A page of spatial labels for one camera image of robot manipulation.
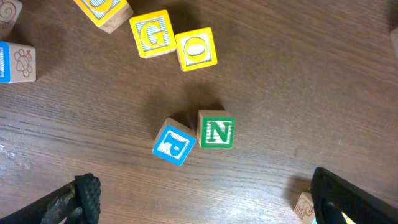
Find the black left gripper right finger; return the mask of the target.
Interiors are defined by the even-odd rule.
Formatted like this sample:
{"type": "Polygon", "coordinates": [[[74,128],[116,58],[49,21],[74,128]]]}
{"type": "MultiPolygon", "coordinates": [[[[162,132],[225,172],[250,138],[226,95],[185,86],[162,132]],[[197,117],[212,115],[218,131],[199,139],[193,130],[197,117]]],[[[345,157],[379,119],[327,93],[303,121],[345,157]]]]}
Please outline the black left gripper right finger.
{"type": "Polygon", "coordinates": [[[346,223],[347,215],[356,224],[397,223],[397,209],[326,168],[317,167],[310,191],[318,224],[346,223]]]}

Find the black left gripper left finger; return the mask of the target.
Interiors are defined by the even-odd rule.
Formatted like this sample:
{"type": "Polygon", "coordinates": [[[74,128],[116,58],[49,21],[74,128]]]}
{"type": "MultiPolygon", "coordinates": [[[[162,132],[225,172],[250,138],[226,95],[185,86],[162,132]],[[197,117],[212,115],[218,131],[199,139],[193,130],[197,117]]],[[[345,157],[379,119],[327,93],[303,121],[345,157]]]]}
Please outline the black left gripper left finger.
{"type": "Polygon", "coordinates": [[[1,223],[89,223],[99,222],[101,182],[93,174],[75,180],[30,205],[1,218],[1,223]]]}

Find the green R wooden block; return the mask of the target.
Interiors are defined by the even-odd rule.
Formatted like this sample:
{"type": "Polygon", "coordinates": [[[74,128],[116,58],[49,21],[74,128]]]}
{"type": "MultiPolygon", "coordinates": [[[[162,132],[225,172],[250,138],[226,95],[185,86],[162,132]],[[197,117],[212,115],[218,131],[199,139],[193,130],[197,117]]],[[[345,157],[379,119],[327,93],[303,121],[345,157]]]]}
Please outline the green R wooden block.
{"type": "Polygon", "coordinates": [[[302,192],[294,208],[294,213],[303,224],[317,224],[314,203],[310,192],[302,192]]]}

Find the yellow S wooden block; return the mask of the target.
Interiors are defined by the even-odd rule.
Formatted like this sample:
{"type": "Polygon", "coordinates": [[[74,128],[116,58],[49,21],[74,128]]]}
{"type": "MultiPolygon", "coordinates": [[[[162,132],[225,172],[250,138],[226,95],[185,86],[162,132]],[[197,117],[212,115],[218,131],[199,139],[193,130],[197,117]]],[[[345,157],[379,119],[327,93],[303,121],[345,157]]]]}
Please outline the yellow S wooden block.
{"type": "Polygon", "coordinates": [[[352,221],[352,219],[350,219],[350,217],[349,216],[347,216],[345,213],[342,213],[342,215],[343,215],[343,218],[345,219],[345,222],[347,223],[347,224],[356,224],[354,221],[352,221]]]}

